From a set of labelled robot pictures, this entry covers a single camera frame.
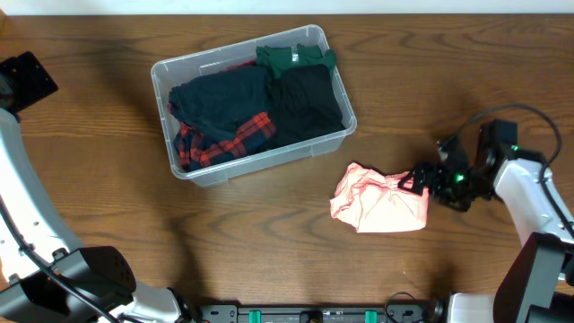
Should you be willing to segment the pink garment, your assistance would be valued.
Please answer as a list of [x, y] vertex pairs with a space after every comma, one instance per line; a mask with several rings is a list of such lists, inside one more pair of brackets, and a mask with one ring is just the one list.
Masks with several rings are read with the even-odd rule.
[[418, 231], [426, 226], [429, 192], [399, 187], [406, 174], [383, 175], [351, 163], [330, 200], [331, 217], [358, 233]]

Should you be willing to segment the black garment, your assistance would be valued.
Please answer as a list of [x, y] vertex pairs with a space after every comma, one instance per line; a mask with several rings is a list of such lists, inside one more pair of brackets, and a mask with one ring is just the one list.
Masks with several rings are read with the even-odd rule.
[[278, 148], [344, 130], [329, 70], [324, 65], [294, 67], [269, 89], [276, 127], [270, 146]]

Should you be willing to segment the green garment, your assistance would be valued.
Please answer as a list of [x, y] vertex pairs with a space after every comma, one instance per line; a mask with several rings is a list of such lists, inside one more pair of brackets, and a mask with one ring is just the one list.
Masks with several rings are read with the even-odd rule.
[[333, 74], [337, 64], [336, 53], [332, 49], [322, 51], [319, 45], [304, 46], [297, 44], [293, 47], [256, 48], [256, 65], [267, 67], [274, 79], [292, 68], [308, 65], [325, 65], [330, 74]]

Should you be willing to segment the dark teal garment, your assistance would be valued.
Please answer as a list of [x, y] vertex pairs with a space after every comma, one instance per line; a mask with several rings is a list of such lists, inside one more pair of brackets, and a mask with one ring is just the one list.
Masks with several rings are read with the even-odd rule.
[[269, 83], [268, 69], [257, 65], [199, 76], [171, 89], [171, 114], [217, 141], [230, 141], [239, 126], [271, 108]]

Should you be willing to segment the red plaid flannel shirt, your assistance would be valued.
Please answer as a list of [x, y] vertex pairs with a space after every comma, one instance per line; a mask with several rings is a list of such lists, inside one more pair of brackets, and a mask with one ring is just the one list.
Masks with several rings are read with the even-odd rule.
[[269, 111], [270, 109], [258, 113], [239, 126], [235, 137], [230, 141], [217, 141], [197, 128], [178, 121], [180, 129], [173, 145], [180, 166], [185, 171], [195, 171], [260, 153], [276, 134], [276, 127], [269, 118]]

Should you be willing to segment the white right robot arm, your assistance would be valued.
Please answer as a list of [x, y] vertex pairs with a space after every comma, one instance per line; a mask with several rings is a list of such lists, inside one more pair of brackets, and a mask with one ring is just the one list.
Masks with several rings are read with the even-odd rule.
[[521, 250], [494, 294], [453, 293], [423, 312], [425, 322], [571, 322], [573, 217], [552, 182], [544, 156], [519, 146], [517, 124], [495, 119], [480, 127], [470, 165], [458, 135], [438, 144], [440, 160], [416, 165], [400, 186], [458, 212], [477, 198], [509, 210]]

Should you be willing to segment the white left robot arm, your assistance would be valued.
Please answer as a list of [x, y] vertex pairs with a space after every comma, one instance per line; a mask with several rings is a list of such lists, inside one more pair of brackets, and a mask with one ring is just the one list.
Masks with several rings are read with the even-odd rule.
[[57, 91], [24, 52], [1, 63], [1, 316], [13, 322], [429, 322], [422, 301], [382, 306], [194, 307], [135, 279], [114, 247], [86, 247], [66, 226], [30, 164], [19, 112]]

